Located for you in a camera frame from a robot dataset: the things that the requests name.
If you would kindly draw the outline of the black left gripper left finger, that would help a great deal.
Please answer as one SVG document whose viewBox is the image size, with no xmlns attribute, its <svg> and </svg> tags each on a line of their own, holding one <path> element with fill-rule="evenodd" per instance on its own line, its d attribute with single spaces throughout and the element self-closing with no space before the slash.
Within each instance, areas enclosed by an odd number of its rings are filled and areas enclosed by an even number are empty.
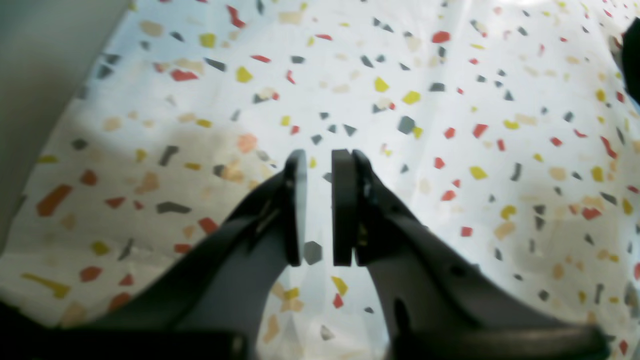
<svg viewBox="0 0 640 360">
<path fill-rule="evenodd" d="M 301 264 L 306 153 L 293 151 L 216 231 L 126 305 L 75 330 L 96 360 L 254 360 L 266 300 Z"/>
</svg>

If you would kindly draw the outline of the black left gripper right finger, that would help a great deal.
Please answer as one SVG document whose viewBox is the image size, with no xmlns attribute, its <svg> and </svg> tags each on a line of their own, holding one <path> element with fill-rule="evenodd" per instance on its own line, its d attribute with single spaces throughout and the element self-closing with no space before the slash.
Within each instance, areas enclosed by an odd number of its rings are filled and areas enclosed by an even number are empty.
<svg viewBox="0 0 640 360">
<path fill-rule="evenodd" d="M 535 310 L 424 226 L 362 151 L 333 150 L 333 262 L 366 268 L 381 303 L 387 360 L 605 360 L 596 325 Z"/>
</svg>

